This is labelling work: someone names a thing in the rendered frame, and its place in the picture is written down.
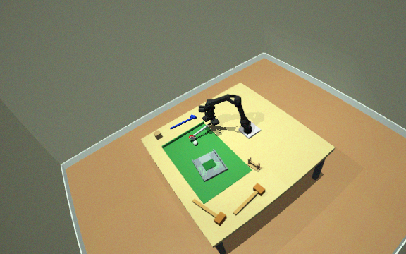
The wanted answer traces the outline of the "wooden mallet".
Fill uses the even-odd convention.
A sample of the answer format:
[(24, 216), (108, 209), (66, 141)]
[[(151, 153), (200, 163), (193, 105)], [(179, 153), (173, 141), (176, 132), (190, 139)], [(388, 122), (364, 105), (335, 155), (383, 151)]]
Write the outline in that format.
[(263, 188), (263, 187), (262, 187), (261, 185), (259, 185), (258, 183), (257, 183), (255, 186), (253, 186), (253, 190), (254, 190), (253, 194), (251, 194), (251, 196), (250, 196), (249, 198), (247, 198), (247, 199), (244, 201), (244, 203), (241, 204), (241, 206), (239, 206), (239, 208), (236, 209), (236, 210), (233, 212), (234, 215), (238, 215), (238, 214), (240, 213), (240, 211), (241, 211), (245, 206), (247, 206), (247, 204), (248, 204), (257, 194), (259, 194), (260, 196), (262, 196), (262, 195), (265, 193), (265, 191), (266, 191), (266, 189)]
[(218, 224), (219, 226), (222, 225), (222, 223), (225, 222), (225, 220), (227, 219), (226, 214), (219, 212), (218, 214), (214, 213), (212, 210), (210, 210), (207, 206), (204, 206), (202, 203), (200, 203), (199, 201), (193, 199), (192, 202), (194, 204), (196, 204), (196, 206), (201, 207), (204, 211), (206, 211), (207, 213), (211, 214), (212, 217), (214, 217), (214, 223)]

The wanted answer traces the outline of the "blue golf putter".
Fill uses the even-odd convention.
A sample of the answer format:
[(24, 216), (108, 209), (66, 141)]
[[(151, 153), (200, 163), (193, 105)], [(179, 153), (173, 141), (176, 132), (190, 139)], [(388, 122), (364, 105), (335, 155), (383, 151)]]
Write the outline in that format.
[(190, 120), (192, 120), (192, 119), (195, 120), (196, 118), (197, 118), (197, 117), (196, 117), (195, 115), (192, 115), (192, 114), (191, 114), (191, 116), (190, 116), (189, 119), (187, 119), (187, 120), (185, 120), (185, 121), (183, 121), (183, 122), (181, 122), (181, 123), (179, 123), (179, 124), (177, 124), (177, 125), (171, 127), (170, 130), (173, 129), (173, 128), (175, 128), (175, 127), (177, 127), (177, 126), (179, 126), (179, 125), (181, 125), (181, 124), (183, 124), (183, 123), (185, 123), (185, 122), (187, 122), (187, 121), (190, 121)]

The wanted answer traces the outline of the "green flat mat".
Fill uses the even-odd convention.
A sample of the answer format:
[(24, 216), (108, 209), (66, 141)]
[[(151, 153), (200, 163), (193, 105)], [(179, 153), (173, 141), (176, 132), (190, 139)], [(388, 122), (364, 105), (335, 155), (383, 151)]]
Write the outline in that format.
[[(205, 126), (205, 123), (202, 124), (163, 148), (203, 204), (215, 198), (219, 193), (252, 171), (209, 127), (195, 136), (198, 144), (194, 145), (195, 140), (188, 137)], [(204, 182), (192, 160), (194, 161), (207, 153), (211, 153), (213, 149), (228, 167), (228, 170)]]

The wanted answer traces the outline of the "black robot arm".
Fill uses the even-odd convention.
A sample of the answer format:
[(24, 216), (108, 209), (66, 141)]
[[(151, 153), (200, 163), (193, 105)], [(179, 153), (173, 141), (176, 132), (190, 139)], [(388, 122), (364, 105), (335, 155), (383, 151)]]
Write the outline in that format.
[[(232, 100), (231, 99), (232, 97), (234, 97), (235, 99)], [(214, 113), (214, 109), (215, 109), (214, 105), (219, 104), (221, 102), (225, 102), (225, 101), (229, 101), (231, 104), (234, 104), (238, 108), (238, 111), (239, 111), (240, 117), (241, 117), (240, 123), (241, 123), (241, 126), (244, 128), (244, 133), (246, 133), (247, 135), (249, 133), (251, 133), (252, 132), (251, 121), (249, 121), (248, 118), (245, 116), (245, 113), (244, 113), (242, 105), (241, 105), (241, 96), (239, 96), (239, 95), (226, 94), (226, 95), (218, 97), (216, 99), (208, 99), (205, 106), (199, 105), (198, 112), (206, 113), (206, 111), (207, 111), (207, 113), (208, 113), (208, 114), (206, 113), (206, 115), (204, 115), (202, 117), (202, 119), (205, 122), (208, 122), (211, 118), (209, 116), (209, 114)]]

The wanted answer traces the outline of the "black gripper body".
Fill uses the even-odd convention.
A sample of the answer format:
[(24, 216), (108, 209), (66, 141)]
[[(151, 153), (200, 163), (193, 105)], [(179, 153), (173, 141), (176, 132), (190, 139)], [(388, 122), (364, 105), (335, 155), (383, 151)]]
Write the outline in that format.
[(211, 117), (210, 120), (211, 120), (211, 123), (212, 123), (213, 126), (219, 124), (219, 120), (215, 118), (215, 115), (214, 115), (214, 114), (215, 114), (215, 113), (209, 114), (209, 116)]

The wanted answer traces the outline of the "small brown cube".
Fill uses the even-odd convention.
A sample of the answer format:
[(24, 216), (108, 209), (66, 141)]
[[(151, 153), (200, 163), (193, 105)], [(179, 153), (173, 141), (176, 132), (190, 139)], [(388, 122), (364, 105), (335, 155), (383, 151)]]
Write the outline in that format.
[(161, 132), (160, 132), (159, 130), (157, 130), (157, 131), (154, 132), (153, 134), (154, 134), (154, 136), (155, 136), (155, 138), (156, 138), (157, 140), (159, 140), (159, 139), (162, 138), (162, 134), (161, 134)]

